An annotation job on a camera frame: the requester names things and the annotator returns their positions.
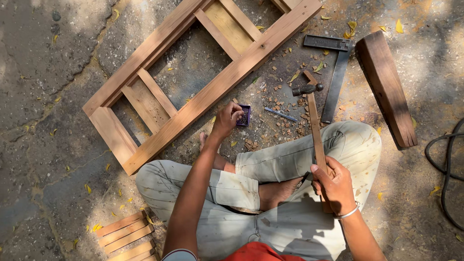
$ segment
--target stack of wooden strips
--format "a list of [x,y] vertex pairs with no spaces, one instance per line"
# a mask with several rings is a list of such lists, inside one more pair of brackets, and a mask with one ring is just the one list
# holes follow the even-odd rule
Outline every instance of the stack of wooden strips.
[[[144,210],[123,218],[96,231],[102,237],[98,244],[110,254],[130,243],[153,232],[152,224],[148,224]],[[159,261],[153,240],[142,243],[131,250],[110,259],[111,261]]]

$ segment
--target black cable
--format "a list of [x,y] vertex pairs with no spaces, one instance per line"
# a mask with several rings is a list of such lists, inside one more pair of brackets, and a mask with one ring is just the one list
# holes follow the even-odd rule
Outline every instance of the black cable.
[[[462,231],[464,231],[464,227],[462,227],[458,223],[456,223],[456,221],[454,221],[454,219],[451,217],[450,213],[448,212],[448,209],[446,209],[445,195],[446,195],[446,189],[448,188],[448,182],[450,181],[450,177],[452,177],[454,179],[457,179],[457,180],[460,180],[460,181],[464,181],[464,177],[460,177],[460,176],[457,176],[457,175],[454,175],[454,174],[451,173],[451,150],[453,148],[453,143],[454,143],[454,140],[456,139],[456,136],[464,135],[464,132],[460,132],[460,133],[458,132],[463,124],[464,124],[464,119],[462,119],[462,120],[460,120],[458,122],[456,127],[454,127],[454,130],[453,130],[452,134],[448,134],[448,135],[438,137],[438,138],[432,140],[431,142],[429,142],[427,144],[427,146],[425,147],[425,156],[426,156],[427,160],[436,169],[440,170],[443,174],[445,174],[445,182],[443,184],[443,189],[442,189],[442,192],[441,192],[441,207],[443,208],[443,212],[445,213],[446,217],[451,221],[451,223],[454,226],[456,226],[458,229],[462,230]],[[445,162],[446,170],[445,170],[445,169],[441,168],[440,166],[438,166],[438,164],[436,164],[432,160],[432,158],[430,157],[429,149],[430,149],[430,147],[432,147],[432,145],[435,142],[437,142],[439,140],[442,140],[442,139],[446,139],[446,138],[450,138],[450,139],[448,140],[448,148],[446,149],[446,162]]]

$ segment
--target small purple box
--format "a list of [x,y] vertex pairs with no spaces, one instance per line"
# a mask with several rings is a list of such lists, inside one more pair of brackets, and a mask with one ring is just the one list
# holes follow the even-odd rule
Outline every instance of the small purple box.
[[237,120],[236,125],[248,126],[250,122],[251,106],[243,105],[243,104],[239,104],[239,105],[240,107],[242,107],[244,114],[241,119]]

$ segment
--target hand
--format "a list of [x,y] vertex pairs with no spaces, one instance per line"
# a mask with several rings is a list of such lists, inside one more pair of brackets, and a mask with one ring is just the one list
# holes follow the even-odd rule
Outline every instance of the hand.
[[329,175],[317,165],[311,165],[311,172],[314,177],[313,186],[318,195],[321,195],[321,190],[325,189],[327,198],[330,201],[330,207],[335,215],[347,214],[356,207],[351,173],[332,157],[326,156],[325,161],[328,164],[327,171],[329,171]]
[[219,138],[221,141],[232,133],[238,119],[244,114],[240,105],[229,102],[224,108],[219,110],[216,115],[211,136]]

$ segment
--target hammer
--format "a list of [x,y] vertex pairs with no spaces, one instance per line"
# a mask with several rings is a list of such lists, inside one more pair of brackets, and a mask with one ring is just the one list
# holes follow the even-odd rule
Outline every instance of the hammer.
[[[309,124],[311,125],[311,130],[313,132],[314,151],[316,152],[316,163],[321,170],[328,174],[327,165],[325,163],[324,147],[322,146],[321,132],[319,131],[320,125],[319,120],[317,119],[316,101],[314,100],[314,92],[322,91],[324,86],[320,83],[317,83],[317,81],[308,71],[304,71],[303,73],[306,75],[306,77],[310,79],[310,82],[303,87],[292,89],[292,94],[293,96],[306,94],[310,118]],[[322,209],[325,213],[333,213],[327,196],[325,194],[324,187],[322,187],[321,202]]]

